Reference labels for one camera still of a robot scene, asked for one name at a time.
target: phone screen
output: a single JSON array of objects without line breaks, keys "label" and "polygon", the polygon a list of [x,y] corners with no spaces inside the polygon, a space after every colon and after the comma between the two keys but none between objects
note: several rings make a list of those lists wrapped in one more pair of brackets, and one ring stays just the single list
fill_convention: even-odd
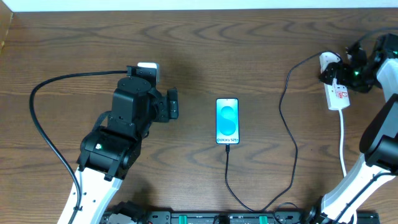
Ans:
[{"label": "phone screen", "polygon": [[216,142],[239,143],[239,103],[236,98],[216,100]]}]

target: black strap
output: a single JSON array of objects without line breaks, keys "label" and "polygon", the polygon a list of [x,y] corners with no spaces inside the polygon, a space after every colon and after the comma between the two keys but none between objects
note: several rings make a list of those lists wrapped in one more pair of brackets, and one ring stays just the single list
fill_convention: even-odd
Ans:
[{"label": "black strap", "polygon": [[101,115],[97,118],[97,121],[95,121],[94,127],[92,131],[95,131],[104,121],[104,119],[111,114],[112,111],[105,111],[104,113],[101,113]]}]

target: white power cord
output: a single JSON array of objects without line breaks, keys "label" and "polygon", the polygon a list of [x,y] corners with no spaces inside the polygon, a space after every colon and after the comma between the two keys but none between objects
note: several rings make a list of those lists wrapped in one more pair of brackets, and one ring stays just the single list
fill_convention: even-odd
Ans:
[{"label": "white power cord", "polygon": [[[343,144],[344,144],[344,119],[343,119],[343,111],[340,109],[338,110],[338,114],[340,115],[340,164],[341,164],[341,170],[343,171],[343,177],[347,175],[346,171],[346,166],[344,163],[344,150],[343,150]],[[353,215],[353,224],[356,224],[358,221],[358,217],[356,215],[356,212],[354,212]]]}]

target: wood grain surface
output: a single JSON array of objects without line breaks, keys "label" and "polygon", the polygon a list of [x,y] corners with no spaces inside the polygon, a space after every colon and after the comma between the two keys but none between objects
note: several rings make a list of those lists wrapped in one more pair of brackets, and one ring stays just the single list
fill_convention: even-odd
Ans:
[{"label": "wood grain surface", "polygon": [[[398,23],[397,9],[18,13],[0,56],[0,222],[55,223],[72,180],[35,129],[28,110],[36,84],[59,75],[161,66],[159,90],[176,86],[180,117],[154,123],[111,205],[132,200],[175,211],[243,211],[224,185],[225,151],[215,144],[215,100],[239,98],[241,143],[231,148],[229,182],[260,209],[290,181],[294,145],[277,109],[287,72],[321,50],[341,55],[369,30]],[[374,38],[365,41],[371,49]],[[308,208],[342,179],[339,117],[317,80],[319,61],[294,71],[282,105],[299,147],[294,185],[282,202]],[[73,167],[97,116],[111,108],[122,75],[72,78],[36,96],[42,126]],[[350,169],[363,131],[384,97],[349,93],[344,110]],[[362,206],[396,223],[398,181]]]}]

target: blue circle on screen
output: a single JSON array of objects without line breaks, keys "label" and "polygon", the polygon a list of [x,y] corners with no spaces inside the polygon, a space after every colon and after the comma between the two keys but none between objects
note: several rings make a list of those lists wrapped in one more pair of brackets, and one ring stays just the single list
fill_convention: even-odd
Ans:
[{"label": "blue circle on screen", "polygon": [[220,131],[225,136],[232,135],[236,130],[236,125],[232,119],[235,119],[234,109],[230,106],[223,107],[221,109]]}]

